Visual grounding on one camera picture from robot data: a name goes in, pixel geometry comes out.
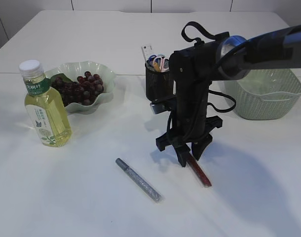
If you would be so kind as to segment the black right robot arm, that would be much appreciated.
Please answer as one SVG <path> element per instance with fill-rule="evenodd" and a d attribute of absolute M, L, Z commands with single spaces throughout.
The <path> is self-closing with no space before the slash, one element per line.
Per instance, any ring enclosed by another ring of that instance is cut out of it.
<path fill-rule="evenodd" d="M 211 143 L 211 131 L 222 127 L 218 116 L 208 117 L 208 95 L 213 81 L 240 80 L 250 70 L 301 68 L 301 25 L 266 33 L 252 39 L 229 32 L 208 33 L 189 22 L 209 39 L 194 38 L 192 47 L 175 51 L 169 60 L 176 93 L 152 101 L 155 114 L 170 113 L 167 131 L 156 139 L 163 151 L 173 146 L 181 166 L 199 159 Z"/>

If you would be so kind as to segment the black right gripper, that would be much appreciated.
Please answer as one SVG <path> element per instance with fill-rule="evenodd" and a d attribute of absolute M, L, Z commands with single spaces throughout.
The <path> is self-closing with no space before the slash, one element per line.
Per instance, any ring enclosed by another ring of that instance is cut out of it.
<path fill-rule="evenodd" d="M 194 159 L 199 160 L 213 140 L 211 132 L 223 126 L 223 120 L 220 117 L 207 117 L 205 114 L 196 118 L 194 123 L 192 119 L 186 119 L 184 122 L 182 124 L 178 119 L 177 111 L 171 111 L 166 132 L 156 138 L 159 151 L 164 151 L 167 146 L 173 146 L 182 167 L 186 167 L 190 151 Z"/>

